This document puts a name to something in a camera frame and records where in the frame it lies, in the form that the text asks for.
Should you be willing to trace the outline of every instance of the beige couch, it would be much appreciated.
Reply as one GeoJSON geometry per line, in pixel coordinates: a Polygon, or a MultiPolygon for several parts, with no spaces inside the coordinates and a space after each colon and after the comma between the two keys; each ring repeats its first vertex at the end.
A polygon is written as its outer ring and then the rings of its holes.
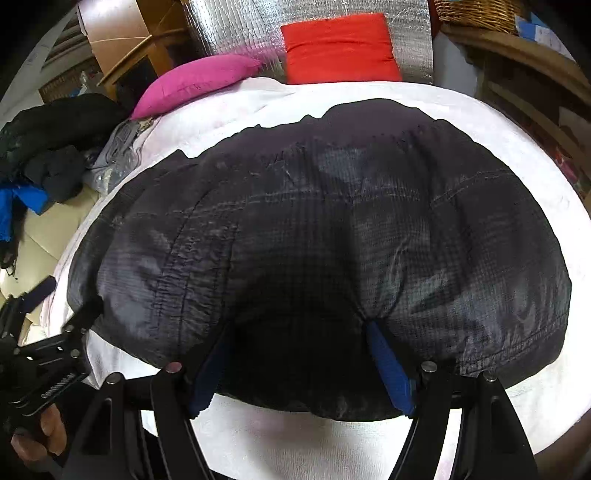
{"type": "MultiPolygon", "coordinates": [[[[52,275],[61,253],[98,198],[97,192],[85,186],[78,196],[52,205],[43,215],[27,212],[15,274],[9,276],[5,270],[0,271],[1,303],[8,295],[18,296],[52,275]]],[[[22,343],[45,338],[39,326],[40,312],[41,306],[27,315],[28,321],[21,332],[22,343]]]]}

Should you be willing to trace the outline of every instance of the reflective foil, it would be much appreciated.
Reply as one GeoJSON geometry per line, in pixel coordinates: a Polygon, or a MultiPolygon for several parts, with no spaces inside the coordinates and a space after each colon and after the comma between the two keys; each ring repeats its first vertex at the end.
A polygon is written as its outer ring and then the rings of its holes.
{"type": "Polygon", "coordinates": [[[183,0],[202,55],[238,53],[262,60],[265,75],[283,80],[280,26],[302,20],[383,12],[394,56],[408,82],[431,83],[433,50],[427,0],[183,0]]]}

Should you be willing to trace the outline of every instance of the human hand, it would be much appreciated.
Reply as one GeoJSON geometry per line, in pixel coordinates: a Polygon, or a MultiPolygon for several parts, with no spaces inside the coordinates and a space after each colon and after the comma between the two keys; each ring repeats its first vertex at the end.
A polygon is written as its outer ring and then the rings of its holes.
{"type": "Polygon", "coordinates": [[[47,451],[61,455],[66,450],[67,435],[60,411],[55,404],[41,414],[41,430],[47,436],[47,447],[32,440],[27,435],[14,434],[11,445],[19,458],[24,462],[36,462],[47,456],[47,451]]]}

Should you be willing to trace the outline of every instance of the white sheet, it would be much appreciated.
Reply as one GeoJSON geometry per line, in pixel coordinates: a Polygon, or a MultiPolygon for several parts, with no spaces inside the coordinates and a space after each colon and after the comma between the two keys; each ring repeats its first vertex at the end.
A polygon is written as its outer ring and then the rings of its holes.
{"type": "MultiPolygon", "coordinates": [[[[509,397],[532,449],[539,452],[568,430],[591,407],[591,382],[580,380],[587,363],[591,322],[591,222],[576,194],[546,154],[517,126],[484,103],[460,93],[413,83],[331,83],[282,85],[266,78],[247,79],[162,117],[143,139],[142,163],[131,176],[177,148],[195,157],[247,127],[273,127],[322,116],[331,106],[369,98],[389,98],[451,122],[484,145],[523,181],[546,214],[560,242],[573,283],[569,326],[558,360],[513,386],[509,397]]],[[[66,304],[67,277],[73,253],[101,208],[97,204],[70,242],[56,268],[58,287],[41,314],[49,335],[59,333],[71,311],[66,304]]],[[[100,384],[112,371],[127,378],[151,375],[155,368],[91,333],[87,351],[100,384]]],[[[460,415],[452,411],[437,478],[452,467],[460,415]]],[[[154,431],[154,419],[144,415],[154,431]]],[[[215,395],[193,422],[210,467],[238,480],[385,479],[402,448],[410,421],[344,423],[307,413],[253,407],[215,395]]]]}

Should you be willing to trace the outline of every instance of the black down jacket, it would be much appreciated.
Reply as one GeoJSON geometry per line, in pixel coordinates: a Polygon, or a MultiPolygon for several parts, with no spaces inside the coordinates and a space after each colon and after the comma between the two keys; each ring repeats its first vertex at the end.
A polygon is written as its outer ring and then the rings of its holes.
{"type": "Polygon", "coordinates": [[[98,93],[23,110],[0,132],[0,183],[14,180],[30,159],[48,150],[102,147],[126,116],[122,107],[98,93]]]}
{"type": "Polygon", "coordinates": [[[396,416],[366,347],[385,319],[423,358],[505,386],[553,362],[570,280],[539,205],[446,121],[376,99],[176,152],[105,207],[70,270],[95,331],[163,366],[236,324],[218,392],[339,420],[396,416]]]}

